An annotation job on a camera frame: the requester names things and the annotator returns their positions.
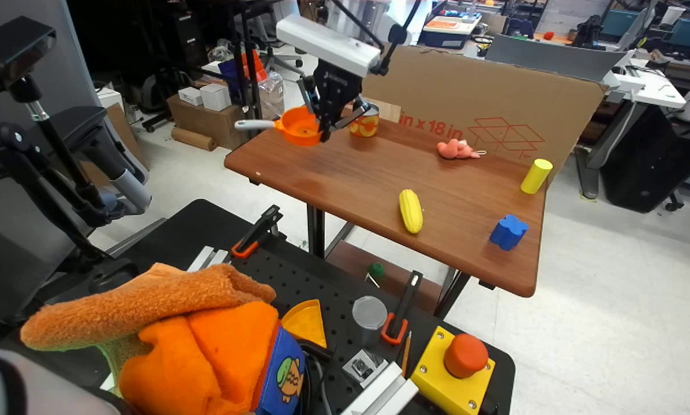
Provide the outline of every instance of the handle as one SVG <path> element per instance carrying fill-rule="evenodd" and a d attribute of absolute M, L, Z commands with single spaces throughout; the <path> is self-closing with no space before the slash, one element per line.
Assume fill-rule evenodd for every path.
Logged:
<path fill-rule="evenodd" d="M 234 122 L 236 129 L 246 131 L 246 129 L 274 129 L 273 121 L 237 121 Z"/>
<path fill-rule="evenodd" d="M 392 317 L 392 320 L 391 320 L 391 326 L 385 331 L 388 338 L 394 340 L 394 338 L 400 338 L 403 333 L 403 324 L 408 320 L 411 302 L 413 302 L 415 293 L 417 293 L 420 280 L 422 280 L 422 274 L 413 269 L 411 272 L 411 282 L 407 286 L 407 293 L 400 301 L 398 311 L 394 311 L 394 317 Z"/>

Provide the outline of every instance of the orange cloth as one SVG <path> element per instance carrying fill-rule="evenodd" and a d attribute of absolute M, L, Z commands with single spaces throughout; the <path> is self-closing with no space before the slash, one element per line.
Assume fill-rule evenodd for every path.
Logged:
<path fill-rule="evenodd" d="M 229 263 L 198 272 L 154 263 L 113 291 L 39 309 L 21 327 L 21 342 L 35 350 L 87 349 L 136 334 L 161 319 L 252 301 L 273 302 L 273 286 L 255 282 Z"/>
<path fill-rule="evenodd" d="M 278 327 L 265 302 L 159 320 L 139 333 L 153 350 L 124 363 L 122 399 L 151 415 L 252 414 Z"/>

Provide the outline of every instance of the table leg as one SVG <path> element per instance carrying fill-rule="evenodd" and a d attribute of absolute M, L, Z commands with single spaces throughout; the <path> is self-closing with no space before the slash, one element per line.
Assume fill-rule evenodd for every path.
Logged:
<path fill-rule="evenodd" d="M 339 245 L 342 240 L 348 237 L 351 230 L 353 230 L 353 225 L 347 221 L 347 225 L 342 226 L 342 230 L 339 230 L 339 233 L 330 240 L 330 245 L 326 248 L 326 259 L 336 250 L 336 245 Z"/>
<path fill-rule="evenodd" d="M 459 269 L 447 272 L 447 276 L 444 282 L 440 301 L 435 311 L 437 319 L 446 319 L 446 314 L 450 314 L 450 309 L 456 302 L 456 298 L 462 295 L 467 282 L 468 282 L 468 274 L 463 274 Z"/>
<path fill-rule="evenodd" d="M 623 142 L 628 129 L 641 117 L 643 112 L 646 112 L 646 103 L 623 102 L 617 121 L 598 138 L 594 150 L 588 150 L 588 153 L 576 150 L 574 153 L 581 197 L 598 198 L 601 169 L 605 166 L 605 162 L 610 160 L 615 147 Z"/>
<path fill-rule="evenodd" d="M 306 206 L 306 250 L 319 259 L 326 255 L 326 216 L 315 206 Z"/>

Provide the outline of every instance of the yellow block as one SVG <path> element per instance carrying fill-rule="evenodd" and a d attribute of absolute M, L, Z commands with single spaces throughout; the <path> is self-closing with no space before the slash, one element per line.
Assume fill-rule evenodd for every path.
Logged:
<path fill-rule="evenodd" d="M 321 349 L 327 349 L 319 301 L 304 301 L 289 309 L 282 319 L 282 327 L 295 340 L 306 340 Z"/>
<path fill-rule="evenodd" d="M 435 401 L 444 414 L 477 415 L 496 363 L 488 361 L 488 366 L 468 378 L 450 377 L 444 366 L 444 356 L 452 340 L 455 334 L 439 326 L 411 381 L 420 395 Z"/>
<path fill-rule="evenodd" d="M 521 191 L 523 195 L 535 195 L 537 189 L 543 189 L 543 185 L 548 182 L 550 173 L 552 173 L 552 162 L 550 160 L 533 160 L 523 182 L 521 182 Z"/>

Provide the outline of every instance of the blue cube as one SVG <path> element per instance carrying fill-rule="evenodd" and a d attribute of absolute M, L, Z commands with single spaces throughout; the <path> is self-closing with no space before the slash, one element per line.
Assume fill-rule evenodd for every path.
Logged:
<path fill-rule="evenodd" d="M 490 243 L 499 245 L 503 252 L 514 250 L 529 230 L 529 225 L 505 215 L 490 235 Z"/>

